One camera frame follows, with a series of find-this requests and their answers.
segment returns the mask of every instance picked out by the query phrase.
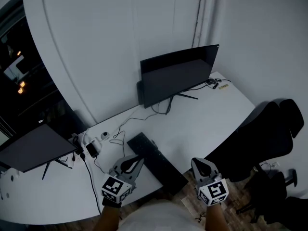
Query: wooden floor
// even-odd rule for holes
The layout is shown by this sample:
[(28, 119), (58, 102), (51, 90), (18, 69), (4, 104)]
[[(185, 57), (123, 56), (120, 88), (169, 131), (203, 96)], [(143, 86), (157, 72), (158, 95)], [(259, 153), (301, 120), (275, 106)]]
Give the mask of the wooden floor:
[[(143, 204), (154, 201), (155, 199), (169, 199), (170, 201), (186, 207), (191, 213), (193, 218), (197, 218), (198, 222), (200, 214), (206, 213), (206, 206), (197, 199), (195, 193), (195, 181), (191, 172), (184, 174), (189, 183), (175, 196), (170, 196), (164, 189), (160, 189), (130, 205), (126, 205), (121, 208), (121, 218), (124, 219), (130, 213), (138, 209)], [(221, 204), (223, 208), (225, 218), (231, 231), (282, 231), (286, 230), (280, 223), (274, 223), (267, 225), (260, 217), (256, 224), (251, 224), (250, 220), (254, 215), (253, 210), (246, 213), (237, 215), (235, 211), (249, 202), (249, 192), (244, 189), (244, 185), (249, 181), (246, 179), (238, 183), (232, 183), (227, 180), (229, 196), (225, 202)], [(80, 220), (76, 222), (69, 222), (57, 225), (46, 226), (30, 226), (31, 231), (91, 231), (99, 216)], [(205, 217), (201, 218), (201, 224), (205, 226)]]

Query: hand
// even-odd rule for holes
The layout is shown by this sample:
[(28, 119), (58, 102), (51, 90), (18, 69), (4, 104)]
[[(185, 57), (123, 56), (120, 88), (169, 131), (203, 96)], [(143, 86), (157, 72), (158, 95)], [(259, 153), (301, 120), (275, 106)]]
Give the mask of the hand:
[(103, 198), (103, 202), (102, 202), (103, 206), (109, 206), (109, 207), (113, 207), (113, 208), (120, 208), (122, 206), (122, 202), (120, 203), (116, 203), (116, 202), (113, 202), (107, 198)]

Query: desk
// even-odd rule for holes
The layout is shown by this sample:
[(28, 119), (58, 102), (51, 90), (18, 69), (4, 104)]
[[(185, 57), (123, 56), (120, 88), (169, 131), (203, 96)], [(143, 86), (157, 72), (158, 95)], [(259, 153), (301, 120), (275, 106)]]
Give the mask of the desk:
[[(218, 72), (211, 77), (225, 79)], [(253, 111), (254, 105), (231, 83), (225, 81), (223, 89), (188, 91), (185, 94), (199, 100), (175, 96), (168, 115), (156, 115), (146, 121), (130, 120), (122, 129), (127, 142), (141, 131), (155, 141), (164, 156), (181, 172), (191, 167), (193, 157), (206, 157), (217, 148)], [(159, 109), (164, 111), (167, 101)], [(107, 131), (115, 134), (118, 127), (129, 117), (146, 118), (153, 114), (151, 108), (137, 106), (91, 127), (88, 138), (100, 138)], [(123, 156), (122, 146), (101, 143), (102, 148), (96, 162), (108, 171), (115, 161)], [(125, 143), (125, 154), (132, 154)], [(104, 174), (86, 157), (94, 179), (101, 209), (103, 197), (100, 193)], [(98, 215), (89, 174), (84, 163), (75, 163), (72, 170), (52, 162), (44, 180), (45, 166), (38, 167), (11, 182), (14, 169), (0, 179), (4, 200), (0, 200), (0, 219), (25, 224), (55, 224), (71, 222)], [(137, 189), (127, 197), (123, 205), (129, 204), (159, 189), (162, 185), (143, 167), (136, 180)]]

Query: monitor stand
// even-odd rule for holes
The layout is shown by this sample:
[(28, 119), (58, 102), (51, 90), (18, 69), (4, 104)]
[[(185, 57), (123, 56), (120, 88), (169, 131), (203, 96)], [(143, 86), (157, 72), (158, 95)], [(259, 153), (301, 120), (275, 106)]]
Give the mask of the monitor stand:
[[(59, 163), (59, 164), (62, 164), (62, 165), (65, 166), (65, 167), (68, 167), (68, 168), (70, 168), (70, 169), (73, 169), (72, 167), (69, 167), (69, 166), (68, 166), (67, 164), (65, 164), (64, 162), (61, 162), (59, 159), (56, 159), (56, 160), (54, 160), (54, 161), (57, 162), (57, 163)], [(50, 162), (46, 164), (46, 167), (45, 167), (45, 171), (44, 171), (42, 180), (44, 179), (44, 177), (45, 177), (45, 175), (46, 175), (46, 172), (47, 172), (47, 169), (48, 169), (48, 167), (49, 167), (49, 164), (50, 164)]]
[(188, 96), (188, 95), (184, 95), (184, 94), (181, 94), (181, 93), (179, 93), (179, 94), (176, 94), (177, 96), (181, 96), (181, 97), (185, 97), (185, 98), (192, 98), (192, 99), (197, 99), (198, 100), (198, 98), (195, 98), (195, 97), (192, 97), (192, 96)]

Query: power adapter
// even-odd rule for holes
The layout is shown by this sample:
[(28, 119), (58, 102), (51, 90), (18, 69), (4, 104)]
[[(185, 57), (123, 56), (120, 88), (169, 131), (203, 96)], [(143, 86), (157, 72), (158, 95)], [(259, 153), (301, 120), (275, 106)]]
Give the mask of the power adapter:
[(98, 151), (95, 149), (94, 145), (92, 142), (90, 142), (88, 145), (86, 145), (86, 148), (88, 152), (90, 153), (91, 157), (96, 158), (98, 156)]

